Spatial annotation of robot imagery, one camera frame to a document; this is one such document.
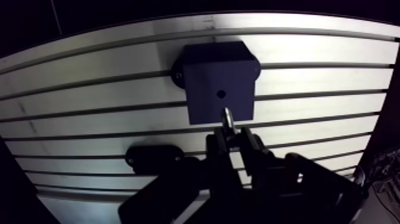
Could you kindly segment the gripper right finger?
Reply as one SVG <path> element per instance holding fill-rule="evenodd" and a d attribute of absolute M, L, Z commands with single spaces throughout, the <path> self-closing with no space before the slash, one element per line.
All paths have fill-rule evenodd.
<path fill-rule="evenodd" d="M 276 157 L 247 127 L 237 137 L 256 193 L 256 220 L 354 223 L 357 219 L 368 197 L 360 184 L 297 153 Z"/>

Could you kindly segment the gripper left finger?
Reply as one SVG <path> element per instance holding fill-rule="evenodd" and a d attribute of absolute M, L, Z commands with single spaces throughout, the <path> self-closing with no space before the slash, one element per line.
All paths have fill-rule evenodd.
<path fill-rule="evenodd" d="M 186 156 L 174 145 L 129 148 L 126 160 L 133 171 L 155 179 L 118 208 L 121 223 L 173 223 L 202 190 L 217 198 L 240 191 L 227 143 L 234 135 L 221 127 L 207 135 L 203 160 Z"/>

